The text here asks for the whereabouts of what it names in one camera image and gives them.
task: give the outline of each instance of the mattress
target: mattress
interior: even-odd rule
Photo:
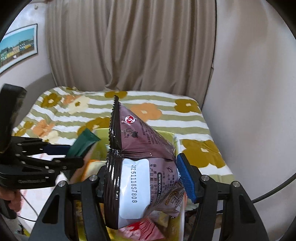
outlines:
[[[86,128],[95,133],[109,127],[114,95],[155,130],[174,133],[179,143],[177,152],[185,153],[188,161],[195,163],[202,174],[223,183],[234,180],[213,142],[198,103],[186,96],[156,91],[82,92],[75,87],[56,87],[37,99],[30,112],[14,128],[13,135],[71,145]],[[51,159],[47,155],[39,157]],[[25,190],[23,194],[40,212],[51,190]],[[25,203],[21,214],[36,219]],[[30,231],[33,222],[26,221],[24,226]]]

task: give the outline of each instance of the painting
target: painting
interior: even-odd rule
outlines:
[[[7,33],[0,42],[0,74],[37,53],[37,24]]]

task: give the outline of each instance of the metal screw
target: metal screw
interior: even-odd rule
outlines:
[[[98,179],[98,176],[97,176],[97,175],[91,175],[91,176],[89,177],[89,179],[93,182],[93,181],[95,181],[95,180]]]
[[[240,187],[240,183],[237,182],[237,181],[234,181],[234,182],[232,183],[232,185],[235,186],[236,188],[239,188],[239,187]]]
[[[57,184],[59,187],[63,187],[66,185],[66,181],[60,181],[58,184]]]
[[[207,176],[207,175],[202,175],[202,180],[203,181],[208,181],[210,179],[210,177],[209,176]]]

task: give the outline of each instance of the red logo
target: red logo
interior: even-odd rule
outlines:
[[[132,124],[136,121],[136,119],[132,115],[128,115],[124,120],[128,124]]]

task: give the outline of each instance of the white wall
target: white wall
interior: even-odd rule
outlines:
[[[296,40],[265,0],[218,0],[204,117],[251,199],[296,172]],[[271,240],[296,215],[296,181],[255,204]]]
[[[38,54],[33,55],[0,74],[0,87],[4,83],[18,85],[28,91],[17,123],[28,113],[38,96],[55,87],[52,78],[45,43],[46,4],[28,4],[14,20],[7,32],[30,24],[38,24],[37,42]]]

